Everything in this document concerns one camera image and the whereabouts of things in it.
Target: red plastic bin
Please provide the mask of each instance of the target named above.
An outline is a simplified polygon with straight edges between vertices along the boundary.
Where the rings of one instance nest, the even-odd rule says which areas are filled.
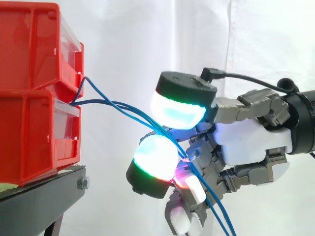
[[[80,108],[46,90],[0,90],[0,111],[0,183],[22,186],[80,160]]]
[[[0,89],[46,89],[72,101],[84,48],[57,4],[0,1],[0,35]]]

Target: wire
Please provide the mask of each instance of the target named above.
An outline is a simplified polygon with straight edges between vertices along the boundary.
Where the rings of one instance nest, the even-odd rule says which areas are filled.
[[[295,90],[293,90],[293,89],[291,89],[291,90],[283,89],[283,88],[271,85],[269,83],[266,83],[264,81],[261,81],[259,79],[255,79],[253,77],[246,76],[246,75],[240,75],[240,74],[234,74],[234,73],[226,73],[225,76],[226,77],[230,77],[230,78],[237,78],[237,79],[241,79],[241,80],[247,80],[247,81],[250,81],[250,82],[253,82],[253,83],[256,83],[256,84],[265,86],[267,88],[273,89],[275,91],[283,92],[283,93],[286,93],[286,94],[290,94],[290,93],[295,92]]]
[[[213,215],[215,215],[215,217],[216,217],[217,221],[218,221],[218,222],[219,222],[219,224],[221,225],[221,228],[222,228],[222,229],[223,229],[223,231],[225,232],[226,236],[230,236],[230,234],[229,234],[229,233],[228,233],[228,231],[226,230],[226,228],[225,228],[224,224],[222,223],[222,221],[221,221],[220,217],[218,216],[218,214],[217,214],[216,210],[214,209],[214,207],[213,207],[213,205],[211,204],[211,202],[210,202],[210,200],[209,200],[209,198],[208,198],[208,197],[206,198],[206,202],[207,202],[208,206],[210,207],[210,209],[211,209],[211,211],[212,211]]]
[[[99,104],[111,105],[109,102],[107,102],[107,101],[105,101],[105,100],[101,100],[101,99],[91,99],[91,100],[85,100],[85,101],[79,101],[79,102],[72,102],[71,104],[72,104],[73,106],[80,106],[80,105],[92,104],[92,103],[99,103]],[[134,112],[134,113],[136,113],[137,115],[140,115],[140,116],[141,116],[141,112],[140,112],[139,109],[133,109],[132,106],[129,106],[129,105],[128,105],[129,107],[121,106],[121,105],[119,105],[119,104],[123,104],[123,103],[121,103],[121,102],[113,101],[113,103],[114,103],[114,104],[117,104],[117,106],[118,106],[119,108],[121,108],[121,109]],[[179,155],[181,156],[182,159],[185,158],[180,152],[179,152]],[[195,167],[192,163],[191,163],[190,168],[193,169],[193,172],[194,172],[194,173],[195,173],[195,172],[198,172],[198,171],[196,170],[196,167]],[[202,176],[201,176],[200,174],[199,174],[197,177],[198,177],[201,181],[203,180],[203,178],[202,178]],[[218,216],[217,212],[215,211],[215,209],[214,209],[213,206],[211,205],[211,202],[210,202],[210,200],[209,200],[208,197],[206,198],[206,202],[207,202],[207,204],[209,205],[209,207],[210,207],[211,211],[213,212],[214,216],[215,216],[216,219],[218,220],[219,224],[221,225],[221,227],[222,227],[223,231],[225,232],[225,234],[226,234],[227,236],[229,236],[229,233],[227,232],[227,230],[226,230],[224,224],[222,223],[220,217]]]
[[[104,98],[104,100],[100,100],[100,99],[91,99],[91,100],[86,100],[86,101],[79,101],[76,102],[76,100],[79,97],[79,94],[82,90],[83,87],[83,83],[84,81],[87,80],[89,82],[89,84],[92,86],[92,88],[101,96]],[[167,138],[169,138],[175,145],[176,147],[179,149],[179,155],[182,159],[187,158],[187,154],[186,152],[183,150],[183,148],[178,144],[178,142],[170,135],[170,133],[165,130],[162,126],[160,126],[156,121],[154,121],[151,117],[149,117],[147,114],[145,114],[143,111],[141,111],[140,109],[137,109],[131,105],[122,103],[122,102],[116,102],[116,101],[111,101],[109,100],[94,84],[93,82],[88,78],[88,77],[84,77],[82,79],[82,82],[80,84],[80,87],[78,89],[78,92],[75,96],[75,98],[73,99],[73,101],[70,103],[70,105],[72,106],[79,106],[79,105],[83,105],[83,104],[90,104],[90,103],[101,103],[101,104],[105,104],[105,105],[110,105],[113,106],[115,109],[117,109],[118,111],[120,111],[121,113],[123,113],[124,115],[128,116],[129,118],[132,118],[133,120],[145,125],[146,127],[151,128],[152,130],[154,130],[156,133],[161,134],[163,136],[166,136]],[[149,124],[143,122],[142,120],[124,112],[123,110],[127,110],[127,111],[131,111],[139,116],[141,116],[143,119],[145,119],[147,122],[149,122]],[[199,171],[197,170],[197,168],[194,166],[193,163],[189,163],[189,167],[191,168],[191,171],[200,179],[200,181],[206,186],[206,188],[208,189],[209,193],[213,196],[213,198],[215,199],[215,201],[218,203],[218,206],[220,207],[223,216],[233,234],[233,236],[236,236],[233,225],[227,215],[227,212],[223,206],[223,204],[221,203],[220,199],[217,197],[217,195],[215,194],[215,192],[211,189],[211,187],[207,184],[207,182],[204,180],[204,178],[202,177],[202,175],[199,173]],[[218,214],[216,213],[215,209],[213,208],[213,206],[211,205],[211,202],[209,200],[208,197],[206,197],[206,202],[208,203],[210,209],[212,210],[213,214],[215,215],[215,217],[217,218],[219,224],[221,225],[223,231],[225,232],[225,234],[227,236],[229,236],[224,224],[222,223],[221,219],[219,218]]]

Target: white backdrop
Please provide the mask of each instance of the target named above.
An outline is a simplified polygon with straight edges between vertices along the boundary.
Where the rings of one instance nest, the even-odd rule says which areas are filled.
[[[85,75],[111,99],[150,113],[163,70],[199,74],[204,66],[257,76],[275,84],[289,74],[301,90],[315,88],[312,1],[56,0],[85,44]],[[228,79],[219,95],[259,88]],[[85,86],[85,98],[96,94]],[[61,236],[171,236],[167,198],[133,193],[125,174],[148,132],[110,107],[82,107],[81,164],[91,185],[63,218]],[[240,236],[313,235],[315,161],[288,157],[277,182],[226,194],[223,204]],[[223,235],[212,215],[203,236]]]

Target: green light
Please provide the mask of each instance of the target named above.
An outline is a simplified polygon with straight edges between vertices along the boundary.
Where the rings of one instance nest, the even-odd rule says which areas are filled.
[[[206,108],[167,99],[156,91],[151,111],[157,122],[173,129],[192,129],[205,115]]]
[[[178,163],[177,148],[168,138],[151,135],[140,143],[134,163],[149,175],[170,181]]]

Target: blue cable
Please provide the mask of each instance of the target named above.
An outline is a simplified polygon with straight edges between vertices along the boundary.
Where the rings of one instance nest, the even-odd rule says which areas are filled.
[[[100,100],[100,99],[92,99],[92,100],[86,100],[86,101],[80,101],[80,102],[75,102],[76,99],[79,97],[79,94],[82,90],[83,87],[83,83],[84,81],[87,80],[89,82],[89,84],[93,87],[93,89],[101,96],[104,98],[104,100]],[[121,113],[123,113],[124,115],[128,116],[129,118],[132,118],[133,120],[145,125],[146,127],[151,128],[152,130],[154,130],[156,133],[161,134],[163,136],[166,136],[167,138],[169,138],[175,145],[176,147],[181,151],[181,153],[179,152],[179,155],[182,159],[187,158],[187,154],[186,152],[183,150],[183,148],[178,144],[178,142],[169,134],[169,132],[167,130],[165,130],[163,127],[161,127],[156,121],[154,121],[151,117],[149,117],[147,114],[145,114],[143,111],[141,111],[140,109],[137,109],[131,105],[128,105],[126,103],[122,103],[122,102],[112,102],[111,100],[109,100],[93,83],[92,81],[88,78],[88,77],[84,77],[80,87],[78,89],[78,92],[75,96],[75,98],[73,99],[73,101],[70,103],[70,105],[72,106],[79,106],[79,105],[83,105],[83,104],[89,104],[89,103],[101,103],[101,104],[106,104],[106,105],[110,105],[113,106],[115,109],[117,109],[118,111],[120,111]],[[149,122],[152,126],[150,126],[149,124],[141,121],[140,119],[124,112],[122,109],[124,110],[128,110],[131,111],[139,116],[141,116],[142,118],[144,118],[147,122]],[[211,187],[207,184],[207,182],[204,180],[204,178],[202,177],[202,175],[199,173],[199,171],[197,170],[197,168],[194,166],[193,163],[189,163],[189,167],[191,168],[192,172],[200,179],[200,181],[206,186],[206,188],[208,189],[209,193],[213,196],[213,198],[215,199],[215,201],[218,203],[218,206],[220,207],[224,218],[232,232],[233,236],[236,236],[236,233],[234,231],[233,225],[227,215],[227,212],[223,206],[223,204],[221,203],[220,199],[217,197],[217,195],[215,194],[215,192],[211,189]],[[225,232],[225,234],[227,236],[229,236],[224,224],[222,223],[221,219],[219,218],[218,214],[216,213],[215,209],[213,208],[213,206],[211,205],[211,202],[209,200],[208,197],[206,197],[206,202],[208,203],[210,209],[212,210],[213,214],[215,215],[216,219],[218,220],[219,224],[221,225],[223,231]]]
[[[91,100],[85,100],[85,101],[79,101],[79,102],[72,102],[72,105],[73,105],[73,106],[80,106],[80,105],[92,104],[92,103],[100,103],[100,104],[110,105],[109,102],[107,102],[107,101],[105,101],[105,100],[101,100],[101,99],[91,99]],[[113,101],[113,103],[117,104],[117,106],[118,106],[119,108],[121,108],[121,109],[130,111],[130,112],[134,112],[134,113],[136,113],[137,115],[141,116],[141,113],[142,113],[142,112],[139,112],[139,111],[140,111],[139,109],[132,109],[132,108],[130,108],[130,107],[132,107],[132,106],[130,106],[130,105],[128,105],[129,107],[124,107],[124,106],[118,105],[118,104],[122,104],[121,102]],[[180,157],[181,157],[182,159],[184,159],[184,156],[183,156],[180,152],[179,152],[179,155],[180,155]],[[218,216],[216,210],[213,208],[213,206],[212,206],[212,204],[211,204],[211,202],[210,202],[210,200],[209,200],[208,197],[206,197],[206,202],[207,202],[207,204],[209,205],[209,207],[210,207],[211,211],[213,212],[214,216],[216,217],[217,221],[218,221],[219,224],[221,225],[221,227],[222,227],[223,231],[225,232],[225,234],[226,234],[227,236],[229,236],[228,231],[226,230],[226,228],[225,228],[224,224],[222,223],[220,217]]]

